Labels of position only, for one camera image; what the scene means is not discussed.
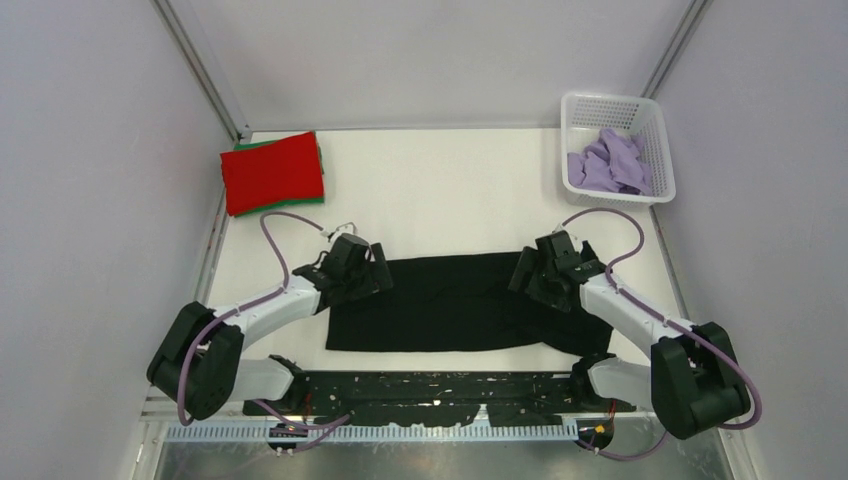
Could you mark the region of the black t shirt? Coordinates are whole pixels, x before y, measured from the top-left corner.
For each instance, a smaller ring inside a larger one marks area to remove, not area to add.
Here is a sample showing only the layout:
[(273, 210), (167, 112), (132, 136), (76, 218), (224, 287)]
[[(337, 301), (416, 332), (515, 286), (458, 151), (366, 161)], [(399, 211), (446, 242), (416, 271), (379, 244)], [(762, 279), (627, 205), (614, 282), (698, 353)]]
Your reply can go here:
[(607, 351), (612, 328), (509, 290), (516, 252), (391, 260), (386, 290), (329, 311), (329, 350), (480, 352), (537, 343), (589, 356)]

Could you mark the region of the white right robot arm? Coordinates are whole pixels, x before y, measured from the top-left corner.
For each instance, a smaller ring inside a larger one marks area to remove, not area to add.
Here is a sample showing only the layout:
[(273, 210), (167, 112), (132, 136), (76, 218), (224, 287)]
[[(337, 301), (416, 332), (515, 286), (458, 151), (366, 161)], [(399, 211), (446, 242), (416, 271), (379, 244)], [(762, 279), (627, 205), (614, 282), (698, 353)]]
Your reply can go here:
[(565, 231), (524, 248), (508, 286), (566, 314), (600, 320), (644, 353), (640, 365), (611, 353), (572, 367), (571, 397), (584, 410), (617, 400), (656, 415), (677, 439), (744, 416), (754, 405), (728, 333), (663, 314), (629, 289), (589, 243), (575, 248)]

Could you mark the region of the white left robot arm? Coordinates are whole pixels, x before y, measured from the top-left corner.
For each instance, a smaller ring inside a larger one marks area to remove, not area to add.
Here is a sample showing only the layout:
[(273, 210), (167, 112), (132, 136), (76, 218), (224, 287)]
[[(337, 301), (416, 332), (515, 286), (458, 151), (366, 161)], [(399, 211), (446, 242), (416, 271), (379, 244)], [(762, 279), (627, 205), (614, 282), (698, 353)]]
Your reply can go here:
[(206, 420), (234, 401), (270, 401), (284, 414), (296, 413), (307, 389), (295, 380), (293, 365), (277, 356), (246, 359), (244, 352), (295, 321), (392, 286), (381, 244), (339, 234), (318, 261), (294, 269), (275, 288), (221, 309), (198, 301), (183, 306), (146, 378), (188, 422)]

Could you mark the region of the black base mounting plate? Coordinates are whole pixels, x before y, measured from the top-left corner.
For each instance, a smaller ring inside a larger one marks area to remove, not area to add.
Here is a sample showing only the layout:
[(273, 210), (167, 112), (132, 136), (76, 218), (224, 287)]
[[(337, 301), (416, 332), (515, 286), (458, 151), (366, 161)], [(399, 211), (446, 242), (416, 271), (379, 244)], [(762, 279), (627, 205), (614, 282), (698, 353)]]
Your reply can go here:
[(567, 372), (307, 371), (271, 407), (320, 424), (466, 426), (484, 412), (494, 426), (552, 426), (561, 415), (630, 413), (593, 397)]

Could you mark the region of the purple crumpled t shirt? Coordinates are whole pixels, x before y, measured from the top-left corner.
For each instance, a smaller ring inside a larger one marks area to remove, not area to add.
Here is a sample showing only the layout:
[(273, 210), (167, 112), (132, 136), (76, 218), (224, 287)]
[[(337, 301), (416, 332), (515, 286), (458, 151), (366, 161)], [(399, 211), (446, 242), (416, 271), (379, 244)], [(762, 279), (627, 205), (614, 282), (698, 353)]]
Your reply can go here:
[(643, 136), (603, 128), (581, 152), (567, 154), (568, 183), (584, 190), (652, 196), (653, 170), (642, 159), (644, 150)]

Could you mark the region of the white plastic basket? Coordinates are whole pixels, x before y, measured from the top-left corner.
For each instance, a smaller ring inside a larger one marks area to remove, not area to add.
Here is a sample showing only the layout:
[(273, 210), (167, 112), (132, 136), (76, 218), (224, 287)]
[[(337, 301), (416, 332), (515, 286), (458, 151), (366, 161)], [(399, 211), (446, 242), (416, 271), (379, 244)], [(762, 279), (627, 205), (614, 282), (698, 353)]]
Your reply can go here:
[(561, 147), (563, 183), (572, 204), (639, 209), (676, 196), (664, 117), (654, 100), (565, 95)]

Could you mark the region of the right aluminium corner post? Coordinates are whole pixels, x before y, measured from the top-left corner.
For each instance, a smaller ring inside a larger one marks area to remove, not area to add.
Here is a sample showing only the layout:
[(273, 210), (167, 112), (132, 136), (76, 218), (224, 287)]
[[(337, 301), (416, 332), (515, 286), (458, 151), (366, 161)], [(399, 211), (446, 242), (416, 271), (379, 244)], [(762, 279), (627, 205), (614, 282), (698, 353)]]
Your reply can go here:
[(683, 16), (642, 90), (642, 97), (652, 100), (657, 98), (713, 3), (713, 0), (692, 0), (688, 3)]

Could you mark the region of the aluminium corner post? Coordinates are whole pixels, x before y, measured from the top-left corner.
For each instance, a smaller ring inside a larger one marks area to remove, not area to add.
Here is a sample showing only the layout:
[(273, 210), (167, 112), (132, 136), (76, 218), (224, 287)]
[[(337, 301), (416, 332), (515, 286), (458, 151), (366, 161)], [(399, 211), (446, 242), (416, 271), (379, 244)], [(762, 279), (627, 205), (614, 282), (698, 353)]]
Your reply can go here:
[(252, 129), (192, 3), (153, 0), (152, 5), (164, 21), (228, 136), (236, 144), (250, 140)]
[(657, 98), (713, 3), (713, 0), (692, 0), (688, 3), (683, 16), (642, 90), (642, 97), (652, 100)]

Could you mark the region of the left aluminium corner post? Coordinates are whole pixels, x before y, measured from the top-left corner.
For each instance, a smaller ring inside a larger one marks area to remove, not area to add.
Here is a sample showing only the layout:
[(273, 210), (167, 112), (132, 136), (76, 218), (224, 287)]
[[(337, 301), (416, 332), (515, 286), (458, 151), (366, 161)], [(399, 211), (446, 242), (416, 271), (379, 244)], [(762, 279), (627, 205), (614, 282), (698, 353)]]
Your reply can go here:
[(164, 21), (228, 136), (236, 144), (250, 140), (252, 129), (192, 3), (153, 0), (152, 5)]

